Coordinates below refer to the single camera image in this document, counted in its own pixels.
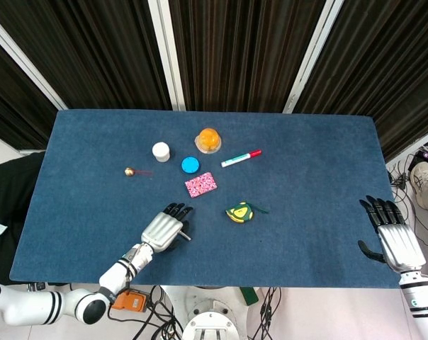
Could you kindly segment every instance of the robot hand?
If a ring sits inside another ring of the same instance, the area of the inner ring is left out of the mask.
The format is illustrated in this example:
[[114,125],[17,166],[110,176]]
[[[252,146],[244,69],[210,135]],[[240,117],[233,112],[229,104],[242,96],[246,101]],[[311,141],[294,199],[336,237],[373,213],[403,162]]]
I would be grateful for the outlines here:
[[372,252],[364,241],[358,241],[360,250],[368,258],[388,264],[400,274],[400,288],[423,339],[428,340],[428,277],[420,270],[426,263],[415,233],[393,203],[367,196],[360,200],[365,208],[383,254]]
[[7,324],[25,326],[52,324],[62,315],[69,315],[85,324],[102,318],[107,306],[128,287],[130,281],[152,260],[153,253],[166,250],[174,244],[178,234],[190,240],[182,230],[188,222],[182,219],[192,210],[184,204],[172,203],[151,221],[142,234],[142,243],[136,244],[99,279],[96,293],[76,289],[60,292],[18,292],[0,285],[0,311]]

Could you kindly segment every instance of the pink patterned card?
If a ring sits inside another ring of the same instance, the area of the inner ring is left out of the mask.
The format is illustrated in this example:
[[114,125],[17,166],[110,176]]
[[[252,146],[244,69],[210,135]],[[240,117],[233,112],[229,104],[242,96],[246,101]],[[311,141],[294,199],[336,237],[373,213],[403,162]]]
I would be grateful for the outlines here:
[[200,175],[186,182],[186,187],[188,190],[188,194],[195,198],[199,195],[203,195],[208,191],[217,189],[217,185],[215,184],[213,175],[210,172],[206,174]]

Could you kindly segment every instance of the blue bottle cap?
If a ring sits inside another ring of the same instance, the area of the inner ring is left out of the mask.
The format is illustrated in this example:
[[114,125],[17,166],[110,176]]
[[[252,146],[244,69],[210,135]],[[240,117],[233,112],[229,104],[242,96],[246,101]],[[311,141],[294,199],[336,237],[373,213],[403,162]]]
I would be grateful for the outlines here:
[[200,168],[200,163],[195,157],[186,157],[181,163],[181,168],[186,174],[193,174]]

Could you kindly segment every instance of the gold bead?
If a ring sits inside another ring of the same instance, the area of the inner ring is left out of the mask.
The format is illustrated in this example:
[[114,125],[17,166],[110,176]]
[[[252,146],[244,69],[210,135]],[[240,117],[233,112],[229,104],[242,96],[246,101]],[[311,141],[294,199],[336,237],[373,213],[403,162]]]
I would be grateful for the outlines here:
[[135,171],[132,168],[126,168],[124,170],[124,173],[126,174],[126,176],[134,176],[135,175]]

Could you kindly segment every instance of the white bottle cap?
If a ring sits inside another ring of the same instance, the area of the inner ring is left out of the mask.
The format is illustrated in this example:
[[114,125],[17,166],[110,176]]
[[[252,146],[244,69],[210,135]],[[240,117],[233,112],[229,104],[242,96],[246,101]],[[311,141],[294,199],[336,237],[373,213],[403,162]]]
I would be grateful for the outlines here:
[[152,147],[152,154],[159,162],[166,162],[170,158],[170,148],[164,142],[158,142]]

